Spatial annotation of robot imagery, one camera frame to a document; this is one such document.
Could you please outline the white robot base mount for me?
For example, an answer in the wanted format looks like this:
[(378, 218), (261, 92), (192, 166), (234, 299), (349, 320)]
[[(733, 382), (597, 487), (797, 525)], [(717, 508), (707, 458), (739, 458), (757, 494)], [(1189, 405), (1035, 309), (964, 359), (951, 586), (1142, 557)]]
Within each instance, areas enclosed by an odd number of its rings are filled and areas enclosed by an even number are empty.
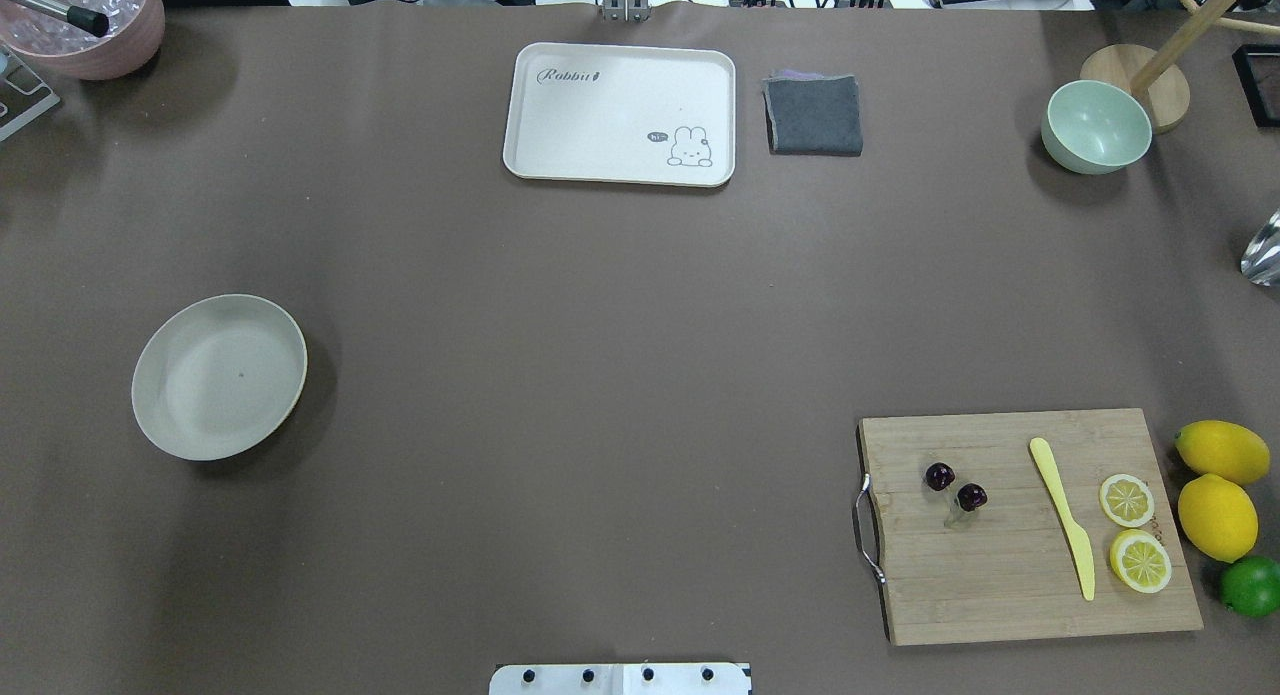
[(751, 694), (750, 666), (732, 662), (509, 664), (489, 694)]

